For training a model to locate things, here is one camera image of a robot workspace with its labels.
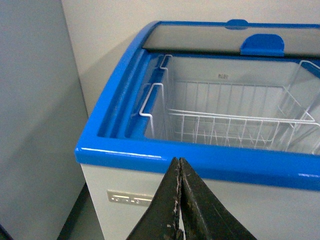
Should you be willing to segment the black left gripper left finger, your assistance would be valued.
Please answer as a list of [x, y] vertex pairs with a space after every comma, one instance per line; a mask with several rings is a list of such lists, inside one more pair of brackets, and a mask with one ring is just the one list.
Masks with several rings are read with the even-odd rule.
[[181, 165], [173, 158], [156, 193], [128, 240], [182, 240], [180, 229]]

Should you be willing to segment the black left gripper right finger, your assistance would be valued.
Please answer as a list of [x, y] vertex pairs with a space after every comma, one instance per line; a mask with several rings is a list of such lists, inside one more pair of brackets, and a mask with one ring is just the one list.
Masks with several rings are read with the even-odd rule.
[[186, 159], [180, 158], [180, 206], [187, 240], [255, 240], [220, 202]]

